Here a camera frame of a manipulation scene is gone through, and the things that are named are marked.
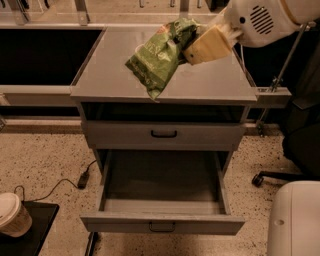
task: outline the cabinet top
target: cabinet top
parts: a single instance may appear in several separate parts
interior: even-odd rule
[[[152,102],[125,62],[145,43],[159,25],[107,27],[90,56],[71,96],[88,102]],[[180,65],[162,94],[160,103],[232,104],[256,102],[236,56],[190,65]]]

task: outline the gray cabinet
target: gray cabinet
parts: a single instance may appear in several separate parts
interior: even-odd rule
[[[107,27],[71,96],[101,173],[91,232],[235,235],[223,177],[257,101],[234,54],[179,66],[152,101],[124,63],[157,25]]]

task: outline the open drawer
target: open drawer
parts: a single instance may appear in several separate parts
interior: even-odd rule
[[[235,235],[216,152],[110,150],[90,232]]]

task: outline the drawer handle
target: drawer handle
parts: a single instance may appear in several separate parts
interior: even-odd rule
[[[172,227],[170,229],[161,229],[161,228],[154,228],[152,226],[152,222],[149,222],[149,229],[152,232],[159,232],[159,233],[172,233],[176,229],[176,223],[172,223]]]
[[[151,136],[154,137],[154,138],[175,138],[177,137],[178,135],[178,132],[177,131],[174,131],[172,134],[157,134],[157,132],[155,132],[154,130],[151,131]]]

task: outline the green snack bag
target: green snack bag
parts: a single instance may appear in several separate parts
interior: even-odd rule
[[[182,50],[195,38],[199,25],[187,18],[163,25],[126,62],[153,100],[164,90],[178,65],[186,63]]]

